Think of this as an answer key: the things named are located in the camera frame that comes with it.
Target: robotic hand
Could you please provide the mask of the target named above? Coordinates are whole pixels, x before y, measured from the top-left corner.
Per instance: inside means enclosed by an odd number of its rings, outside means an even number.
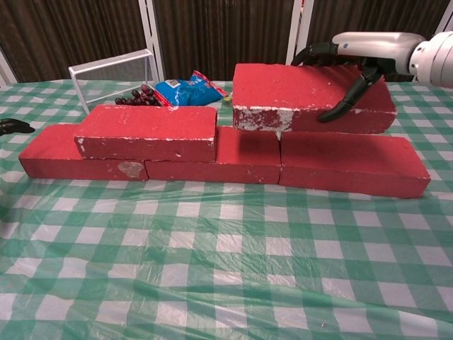
[[[0,136],[11,133],[32,133],[35,132],[30,124],[13,118],[0,119]]]
[[[351,62],[359,64],[362,75],[335,108],[318,117],[322,123],[346,114],[383,74],[413,75],[420,83],[453,88],[453,32],[429,41],[413,33],[345,32],[304,48],[291,65]]]

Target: dark red grapes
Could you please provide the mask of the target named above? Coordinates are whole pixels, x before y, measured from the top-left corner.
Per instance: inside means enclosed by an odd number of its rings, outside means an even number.
[[[154,90],[146,84],[140,87],[141,92],[138,90],[132,90],[132,97],[115,98],[115,104],[117,105],[131,105],[131,106],[161,106],[159,101],[154,97]]]

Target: blue snack bag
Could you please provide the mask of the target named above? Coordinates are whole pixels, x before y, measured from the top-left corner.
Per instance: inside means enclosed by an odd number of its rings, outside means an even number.
[[[199,71],[194,71],[189,81],[170,79],[160,82],[154,93],[164,106],[203,106],[228,95]]]

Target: table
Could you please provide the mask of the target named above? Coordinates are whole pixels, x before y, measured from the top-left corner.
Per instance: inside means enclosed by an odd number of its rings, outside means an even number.
[[[18,153],[33,136],[1,137],[0,339],[452,339],[453,93],[389,89],[389,133],[432,177],[419,200],[32,180]],[[231,104],[213,105],[230,125]],[[40,130],[84,114],[62,80],[0,89],[6,117]]]

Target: plastic table cover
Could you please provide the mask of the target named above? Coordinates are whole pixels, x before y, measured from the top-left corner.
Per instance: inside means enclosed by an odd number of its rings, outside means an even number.
[[[452,92],[389,89],[389,133],[432,176],[419,200],[32,180],[33,136],[1,137],[0,339],[452,339]],[[231,103],[213,106],[230,125]],[[0,89],[7,117],[39,131],[84,115],[64,80]]]

